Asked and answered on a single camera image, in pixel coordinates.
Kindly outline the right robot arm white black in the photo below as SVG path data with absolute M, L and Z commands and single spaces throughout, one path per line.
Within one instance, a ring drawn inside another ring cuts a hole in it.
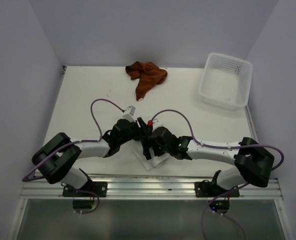
M 243 138 L 236 148 L 228 144 L 211 147 L 207 142 L 197 144 L 191 136 L 176 137 L 163 126 L 148 130 L 141 143 L 147 160 L 169 154 L 178 160 L 211 160 L 231 165 L 201 184 L 200 189 L 214 197 L 243 184 L 267 187 L 275 159 L 263 147 L 255 147 L 256 141 L 249 137 Z

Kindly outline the white towel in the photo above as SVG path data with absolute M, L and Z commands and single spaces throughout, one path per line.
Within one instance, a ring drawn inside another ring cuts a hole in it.
M 135 154 L 136 158 L 141 162 L 141 164 L 147 171 L 150 171 L 153 168 L 158 168 L 161 163 L 170 158 L 170 155 L 167 153 L 161 156 L 155 156 L 153 150 L 150 148 L 149 153 L 151 155 L 151 159 L 147 160 L 143 154 L 143 146 L 140 141 L 132 140 L 127 144 Z

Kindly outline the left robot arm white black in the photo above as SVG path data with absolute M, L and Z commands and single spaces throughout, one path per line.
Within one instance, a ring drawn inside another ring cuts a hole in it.
M 84 171 L 73 168 L 75 161 L 82 158 L 111 157 L 129 141 L 140 141 L 143 155 L 150 160 L 152 129 L 151 120 L 145 123 L 139 117 L 132 122 L 127 119 L 118 120 L 101 140 L 72 140 L 60 132 L 34 154 L 32 163 L 49 184 L 61 182 L 71 185 L 75 192 L 84 197 L 90 194 L 92 184 Z

